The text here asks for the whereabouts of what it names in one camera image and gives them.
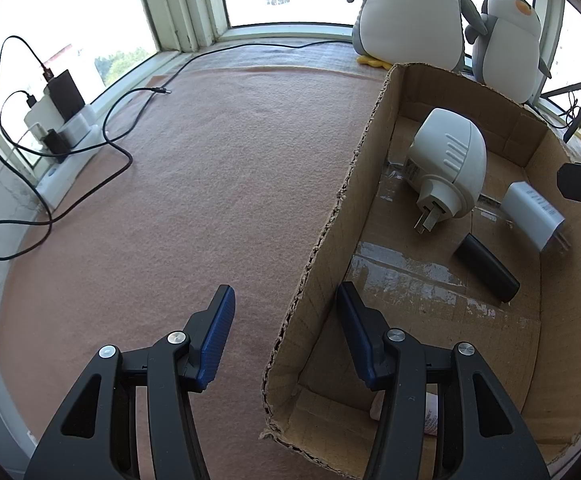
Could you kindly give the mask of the white power strip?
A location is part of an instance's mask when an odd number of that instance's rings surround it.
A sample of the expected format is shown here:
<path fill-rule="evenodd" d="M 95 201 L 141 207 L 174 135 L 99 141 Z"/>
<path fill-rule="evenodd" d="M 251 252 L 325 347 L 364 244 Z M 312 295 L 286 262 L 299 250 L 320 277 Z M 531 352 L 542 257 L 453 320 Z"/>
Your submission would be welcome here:
<path fill-rule="evenodd" d="M 96 122 L 96 115 L 90 104 L 86 104 L 58 133 L 71 148 L 72 155 L 48 170 L 36 187 L 51 210 L 58 208 L 74 180 L 97 153 L 96 144 L 104 141 L 102 129 Z"/>

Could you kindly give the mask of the brown cardboard box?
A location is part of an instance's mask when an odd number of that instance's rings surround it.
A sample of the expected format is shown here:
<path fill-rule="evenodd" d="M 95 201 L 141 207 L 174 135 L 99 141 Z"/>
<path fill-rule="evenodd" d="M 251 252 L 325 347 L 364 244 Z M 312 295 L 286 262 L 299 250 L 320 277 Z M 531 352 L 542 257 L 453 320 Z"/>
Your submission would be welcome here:
<path fill-rule="evenodd" d="M 415 231 L 417 193 L 403 180 L 414 134 L 436 107 L 469 118 L 487 145 L 486 201 Z M 482 84 L 425 64 L 386 76 L 334 208 L 312 249 L 264 372 L 267 437 L 307 460 L 362 476 L 376 425 L 331 299 L 341 282 L 419 341 L 473 344 L 553 474 L 581 449 L 581 203 L 556 185 L 573 150 L 536 115 Z M 528 182 L 565 217 L 568 252 L 543 252 L 507 217 L 507 188 Z M 519 280 L 500 302 L 455 257 L 472 233 Z"/>

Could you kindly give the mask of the pink tube grey cap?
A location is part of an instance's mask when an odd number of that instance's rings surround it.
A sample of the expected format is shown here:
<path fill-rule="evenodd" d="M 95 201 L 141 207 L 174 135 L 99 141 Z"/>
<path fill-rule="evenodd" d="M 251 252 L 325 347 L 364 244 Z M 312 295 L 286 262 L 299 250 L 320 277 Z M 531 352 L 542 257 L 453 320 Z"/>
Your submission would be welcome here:
<path fill-rule="evenodd" d="M 379 391 L 370 408 L 371 419 L 379 421 L 381 418 L 385 392 Z M 426 392 L 426 410 L 424 420 L 424 434 L 436 437 L 438 428 L 438 396 L 436 393 Z"/>

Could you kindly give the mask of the black cylinder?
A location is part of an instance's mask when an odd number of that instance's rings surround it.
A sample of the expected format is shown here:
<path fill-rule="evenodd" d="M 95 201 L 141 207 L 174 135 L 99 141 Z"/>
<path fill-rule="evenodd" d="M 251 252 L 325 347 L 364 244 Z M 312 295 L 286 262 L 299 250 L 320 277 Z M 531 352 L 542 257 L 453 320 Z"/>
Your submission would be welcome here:
<path fill-rule="evenodd" d="M 455 257 L 500 302 L 508 304 L 519 292 L 519 280 L 472 233 L 467 233 L 455 249 Z"/>

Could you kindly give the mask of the small plush penguin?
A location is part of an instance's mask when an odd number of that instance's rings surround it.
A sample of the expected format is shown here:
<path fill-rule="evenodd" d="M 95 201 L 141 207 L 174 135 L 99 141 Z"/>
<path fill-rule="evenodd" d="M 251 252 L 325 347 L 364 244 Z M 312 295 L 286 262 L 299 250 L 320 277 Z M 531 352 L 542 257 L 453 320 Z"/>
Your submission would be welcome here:
<path fill-rule="evenodd" d="M 484 0 L 481 21 L 487 32 L 473 25 L 464 30 L 473 46 L 475 78 L 518 103 L 533 95 L 539 74 L 551 78 L 540 56 L 541 21 L 526 0 Z"/>

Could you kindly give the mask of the large plush penguin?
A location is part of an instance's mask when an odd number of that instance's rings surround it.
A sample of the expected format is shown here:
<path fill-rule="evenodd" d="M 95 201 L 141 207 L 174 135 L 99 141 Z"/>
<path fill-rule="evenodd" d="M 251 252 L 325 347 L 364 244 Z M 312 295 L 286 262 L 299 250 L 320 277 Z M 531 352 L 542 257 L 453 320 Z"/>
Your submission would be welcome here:
<path fill-rule="evenodd" d="M 362 65 L 425 63 L 459 72 L 466 41 L 486 34 L 472 0 L 363 0 L 351 42 Z"/>

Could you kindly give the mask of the white round plug device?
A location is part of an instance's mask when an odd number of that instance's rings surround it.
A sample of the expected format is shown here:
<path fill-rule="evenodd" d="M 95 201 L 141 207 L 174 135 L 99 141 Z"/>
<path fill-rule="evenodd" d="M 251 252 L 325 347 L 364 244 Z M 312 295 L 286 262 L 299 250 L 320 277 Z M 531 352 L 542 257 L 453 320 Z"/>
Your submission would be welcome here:
<path fill-rule="evenodd" d="M 415 133 L 402 174 L 419 193 L 421 216 L 415 231 L 423 233 L 445 220 L 471 212 L 487 171 L 481 130 L 458 113 L 436 107 Z"/>

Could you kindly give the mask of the white USB charger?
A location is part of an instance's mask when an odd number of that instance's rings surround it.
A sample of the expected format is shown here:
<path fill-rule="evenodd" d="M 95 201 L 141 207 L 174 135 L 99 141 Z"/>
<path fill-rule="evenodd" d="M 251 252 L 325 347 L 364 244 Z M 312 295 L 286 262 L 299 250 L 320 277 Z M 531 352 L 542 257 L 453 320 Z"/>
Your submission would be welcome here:
<path fill-rule="evenodd" d="M 501 209 L 539 252 L 549 245 L 555 245 L 561 252 L 571 249 L 563 234 L 565 217 L 528 182 L 511 183 Z"/>

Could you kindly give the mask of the checkered cloth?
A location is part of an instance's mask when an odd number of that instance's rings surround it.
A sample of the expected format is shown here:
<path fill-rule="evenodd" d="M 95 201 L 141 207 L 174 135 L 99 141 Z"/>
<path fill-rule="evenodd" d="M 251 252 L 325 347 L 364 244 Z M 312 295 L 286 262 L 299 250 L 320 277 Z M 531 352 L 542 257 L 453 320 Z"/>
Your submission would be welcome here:
<path fill-rule="evenodd" d="M 356 51 L 343 40 L 292 41 L 280 44 L 270 41 L 238 42 L 191 54 L 169 70 L 169 81 L 193 70 L 213 68 L 299 67 L 370 77 L 383 80 L 387 70 L 357 62 Z"/>

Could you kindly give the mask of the pink felt mat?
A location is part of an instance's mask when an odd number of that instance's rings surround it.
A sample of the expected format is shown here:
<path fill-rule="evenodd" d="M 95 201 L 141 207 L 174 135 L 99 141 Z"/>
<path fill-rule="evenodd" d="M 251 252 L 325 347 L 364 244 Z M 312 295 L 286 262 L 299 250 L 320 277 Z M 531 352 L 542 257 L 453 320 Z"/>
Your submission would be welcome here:
<path fill-rule="evenodd" d="M 150 346 L 236 293 L 219 373 L 192 400 L 216 479 L 324 479 L 264 440 L 261 376 L 382 88 L 379 70 L 187 70 L 121 151 L 74 184 L 76 209 L 10 268 L 0 372 L 40 437 L 104 344 Z"/>

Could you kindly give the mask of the black plug adapter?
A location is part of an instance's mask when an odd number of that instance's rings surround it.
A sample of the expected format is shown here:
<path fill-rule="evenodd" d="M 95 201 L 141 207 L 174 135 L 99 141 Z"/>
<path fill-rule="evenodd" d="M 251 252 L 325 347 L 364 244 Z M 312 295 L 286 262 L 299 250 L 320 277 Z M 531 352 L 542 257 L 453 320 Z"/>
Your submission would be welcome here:
<path fill-rule="evenodd" d="M 48 133 L 44 136 L 42 142 L 59 164 L 61 164 L 71 152 L 71 148 L 65 139 L 54 129 L 48 129 Z"/>

